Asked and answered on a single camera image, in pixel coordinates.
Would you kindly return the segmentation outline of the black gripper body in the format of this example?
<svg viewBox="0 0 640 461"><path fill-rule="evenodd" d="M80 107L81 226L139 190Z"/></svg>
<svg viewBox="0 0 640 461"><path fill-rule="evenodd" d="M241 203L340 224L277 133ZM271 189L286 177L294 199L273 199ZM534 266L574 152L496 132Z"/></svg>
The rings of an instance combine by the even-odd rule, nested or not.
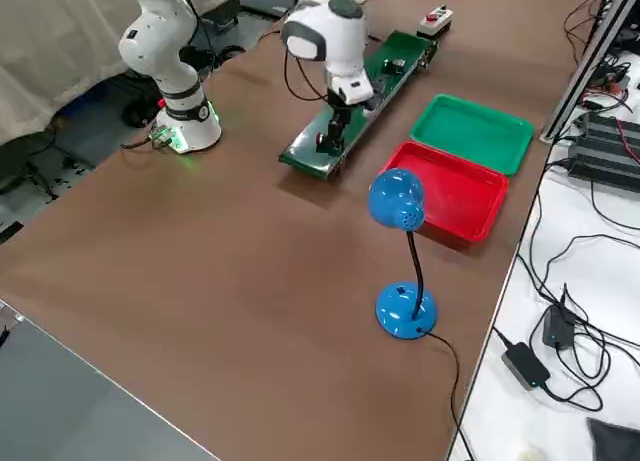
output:
<svg viewBox="0 0 640 461"><path fill-rule="evenodd" d="M351 120L351 107L345 104L342 97L328 88L325 101L332 110L332 123L348 125Z"/></svg>

